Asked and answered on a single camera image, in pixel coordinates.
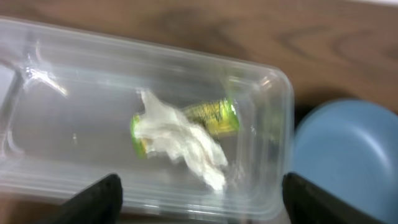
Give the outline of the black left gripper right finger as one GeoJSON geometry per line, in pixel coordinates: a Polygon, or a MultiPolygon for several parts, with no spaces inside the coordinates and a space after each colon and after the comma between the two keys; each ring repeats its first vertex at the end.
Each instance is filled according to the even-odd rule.
{"type": "Polygon", "coordinates": [[[380,224],[298,174],[282,181],[285,209],[292,224],[380,224]]]}

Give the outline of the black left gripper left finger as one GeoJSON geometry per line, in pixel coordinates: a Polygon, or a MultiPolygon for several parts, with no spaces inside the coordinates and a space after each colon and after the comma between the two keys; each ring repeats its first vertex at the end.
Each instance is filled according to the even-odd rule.
{"type": "Polygon", "coordinates": [[[123,188],[117,174],[109,174],[74,195],[40,224],[113,224],[123,205],[123,188]]]}

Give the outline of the white tissue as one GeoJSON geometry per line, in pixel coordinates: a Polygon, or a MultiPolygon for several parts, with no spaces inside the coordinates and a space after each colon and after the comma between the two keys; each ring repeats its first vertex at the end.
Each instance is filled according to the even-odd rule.
{"type": "Polygon", "coordinates": [[[222,168],[228,160],[222,147],[199,124],[182,111],[164,103],[150,90],[141,91],[144,113],[131,119],[131,138],[138,151],[184,160],[190,171],[216,192],[226,187],[222,168]]]}

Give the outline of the yellow green snack wrapper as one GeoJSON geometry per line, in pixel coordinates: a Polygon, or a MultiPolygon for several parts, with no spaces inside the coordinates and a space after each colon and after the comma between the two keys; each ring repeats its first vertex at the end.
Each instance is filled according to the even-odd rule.
{"type": "MultiPolygon", "coordinates": [[[[205,101],[182,108],[182,113],[191,122],[202,125],[211,136],[219,138],[239,131],[239,119],[230,99],[205,101]]],[[[130,121],[130,133],[133,149],[139,157],[147,154],[146,140],[138,139],[134,134],[135,126],[142,115],[135,114],[130,121]]]]}

